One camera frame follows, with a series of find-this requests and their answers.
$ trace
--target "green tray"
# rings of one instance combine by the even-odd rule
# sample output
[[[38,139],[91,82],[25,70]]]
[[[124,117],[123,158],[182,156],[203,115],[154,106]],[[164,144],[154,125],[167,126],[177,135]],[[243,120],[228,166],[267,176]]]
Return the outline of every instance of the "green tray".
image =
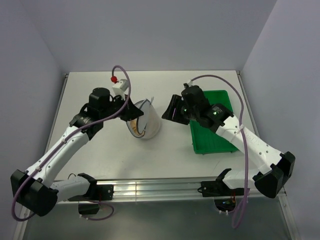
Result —
[[[226,90],[203,91],[210,104],[223,104],[232,111]],[[224,138],[218,136],[196,121],[190,121],[193,150],[196,154],[235,152],[238,149]]]

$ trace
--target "gray wall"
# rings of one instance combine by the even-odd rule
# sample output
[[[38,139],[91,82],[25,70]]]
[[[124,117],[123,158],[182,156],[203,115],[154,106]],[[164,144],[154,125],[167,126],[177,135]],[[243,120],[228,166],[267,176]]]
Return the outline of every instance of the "gray wall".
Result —
[[[320,1],[278,0],[243,71],[259,133],[296,163],[286,184],[303,239],[319,239]]]
[[[68,71],[241,70],[276,0],[21,0]]]
[[[7,240],[16,227],[10,176],[44,153],[63,79],[18,0],[0,1],[0,74],[0,239]]]

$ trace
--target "black mount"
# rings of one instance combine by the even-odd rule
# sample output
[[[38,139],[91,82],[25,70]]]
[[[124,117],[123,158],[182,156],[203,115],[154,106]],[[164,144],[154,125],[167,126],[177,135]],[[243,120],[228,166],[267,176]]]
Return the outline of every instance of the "black mount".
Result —
[[[27,179],[28,174],[16,170],[10,177],[13,196],[20,185]],[[44,186],[38,180],[31,178],[22,189],[17,202],[42,217],[48,214],[56,205],[58,190]]]
[[[198,188],[198,192],[202,194],[202,197],[226,197],[226,196],[243,196],[245,189],[236,188],[230,189],[224,182],[226,174],[231,171],[231,168],[227,168],[220,173],[220,175],[214,181],[202,181],[201,187]]]
[[[266,174],[259,172],[253,177],[254,185],[260,193],[274,199],[288,179],[291,177],[296,157],[289,151],[281,153],[277,165],[271,164],[272,170]]]
[[[78,212],[81,215],[95,215],[99,212],[99,203],[79,203]]]
[[[162,118],[184,125],[188,125],[190,120],[197,121],[215,133],[219,126],[225,125],[228,117],[233,116],[233,112],[220,103],[210,105],[202,89],[194,85],[184,89],[181,96],[172,95]]]
[[[92,189],[92,194],[83,196],[73,196],[68,199],[70,202],[78,202],[85,200],[93,201],[109,201],[114,195],[114,186],[112,184],[99,184]]]
[[[70,126],[76,126],[80,128],[84,125],[88,125],[92,122],[104,119],[117,112],[125,103],[120,95],[112,97],[110,91],[103,87],[95,88],[89,95],[89,102],[86,103],[80,110],[80,112],[73,117]],[[123,111],[116,117],[119,117],[123,121],[131,121],[144,114],[139,108],[137,108],[131,99],[125,106]],[[90,126],[84,130],[91,140],[97,132],[99,132],[104,126],[104,123],[98,123]]]

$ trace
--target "white table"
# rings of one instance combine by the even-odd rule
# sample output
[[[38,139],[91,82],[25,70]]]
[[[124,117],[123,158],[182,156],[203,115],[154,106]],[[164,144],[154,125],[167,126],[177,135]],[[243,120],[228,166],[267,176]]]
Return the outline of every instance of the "white table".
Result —
[[[184,89],[183,83],[203,74],[215,74],[225,78],[244,97],[241,82],[235,71],[133,71],[129,72],[132,83],[132,101],[137,102],[141,98],[154,96],[153,105],[161,116],[172,94],[180,94]],[[116,75],[119,79],[123,76],[122,73]],[[69,121],[88,101],[89,94],[94,88],[111,89],[110,76],[110,72],[71,72],[69,74],[49,139],[50,146],[58,140]],[[196,84],[203,90],[227,90],[233,111],[239,116],[239,99],[225,83],[218,79],[205,78]],[[244,110],[243,124],[251,131],[254,130],[254,122],[251,121],[247,105]],[[139,239],[148,238],[149,235],[146,232],[150,236],[155,236],[157,229],[158,235],[166,238],[173,224],[170,221],[163,221],[162,218],[168,216],[173,210],[175,214],[168,219],[176,219],[176,223],[184,223],[184,219],[188,219],[186,223],[188,226],[196,226],[195,224],[201,223],[201,228],[204,226],[203,229],[206,231],[214,229],[214,233],[205,232],[205,237],[215,236],[219,230],[212,226],[215,221],[221,225],[223,220],[221,216],[212,214],[215,212],[213,212],[211,200],[202,197],[197,188],[201,186],[201,181],[214,180],[226,168],[243,169],[243,154],[239,151],[195,154],[189,126],[163,120],[158,135],[153,139],[143,141],[134,138],[123,121],[114,119],[106,122],[104,128],[72,157],[56,179],[64,180],[70,173],[85,172],[99,180],[98,184],[112,184],[114,193],[110,202],[116,205],[117,214],[108,222],[102,221],[98,225],[97,222],[80,223],[77,214],[78,203],[60,202],[45,218],[34,217],[27,221],[28,226],[27,222],[19,222],[15,239],[22,239],[22,236],[24,236],[23,239],[43,239],[43,233],[44,236],[50,233],[50,236],[59,239],[68,239],[70,234],[75,237],[79,233],[81,238],[84,232],[96,239],[121,239],[123,236],[131,236],[132,231],[137,232],[136,229],[144,225],[147,227],[138,231],[142,233]],[[255,168],[255,166],[251,163],[250,168]],[[253,227],[253,229],[258,229],[256,232],[259,236],[264,231],[267,231],[268,235],[273,235],[270,236],[273,239],[295,236],[297,228],[291,210],[287,207],[288,200],[284,190],[280,191],[276,199],[267,199],[258,190],[251,189],[250,197],[253,199],[250,200],[251,204],[247,208],[246,216],[251,220],[247,220],[248,227],[240,228],[239,231],[243,229],[246,234],[250,228],[250,233],[252,233]],[[197,212],[202,213],[199,218],[197,218]],[[27,213],[29,210],[23,207],[20,217]],[[63,227],[59,226],[60,221],[57,222],[57,219],[62,218],[65,220],[61,222]],[[128,223],[128,227],[124,228],[123,223]],[[174,227],[177,236],[185,233],[187,225],[182,225],[181,229]],[[52,229],[59,229],[59,231],[50,232]],[[192,238],[192,234],[187,233],[188,237]]]
[[[153,105],[161,116],[172,94],[179,94],[193,77],[214,74],[228,80],[244,97],[236,71],[130,71],[135,103],[154,97]],[[124,78],[117,72],[118,79]],[[71,72],[65,84],[49,146],[61,137],[73,116],[88,102],[94,88],[111,90],[111,72]],[[206,77],[195,82],[205,90],[226,90],[236,116],[240,101],[234,91],[219,79]],[[243,124],[254,130],[245,106]],[[105,122],[103,129],[65,165],[56,180],[70,173],[87,173],[96,179],[159,179],[216,177],[226,168],[244,169],[244,155],[234,153],[195,154],[189,126],[162,120],[159,133],[150,140],[134,138],[119,118]]]

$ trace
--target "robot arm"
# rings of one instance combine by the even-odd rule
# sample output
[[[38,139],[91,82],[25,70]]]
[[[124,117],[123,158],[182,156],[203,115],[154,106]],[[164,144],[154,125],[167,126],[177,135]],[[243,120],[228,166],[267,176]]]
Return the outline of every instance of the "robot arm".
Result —
[[[114,92],[117,93],[115,97],[111,97],[110,91],[106,88],[95,88],[89,96],[88,103],[74,116],[62,137],[52,148],[26,171],[16,170],[11,175],[10,180],[14,196],[21,185],[25,184],[17,197],[16,201],[18,203],[35,214],[44,216],[60,201],[74,196],[91,199],[99,194],[97,192],[97,181],[85,173],[80,173],[68,180],[59,182],[54,182],[54,180],[70,158],[103,128],[104,123],[103,121],[97,122],[73,135],[71,133],[82,126],[105,119],[116,113],[124,105],[127,97],[124,92],[127,88],[126,80],[115,83],[113,86]],[[142,115],[143,112],[136,108],[129,99],[128,104],[118,117],[123,121],[131,121]],[[61,144],[63,145],[55,152],[57,146]],[[49,161],[42,165],[48,157],[50,157]]]
[[[239,125],[238,118],[224,105],[211,105],[200,87],[185,87],[181,96],[172,96],[162,118],[185,125],[189,124],[190,120],[197,121],[202,127],[228,140],[244,153],[244,141],[240,134],[243,129],[249,159],[256,165],[256,169],[249,171],[248,188],[256,187],[265,196],[275,198],[292,175],[295,156],[269,146],[248,128]],[[206,190],[212,196],[230,196],[231,190],[238,189],[241,195],[244,176],[243,170],[225,169],[214,186],[201,189],[202,194]]]

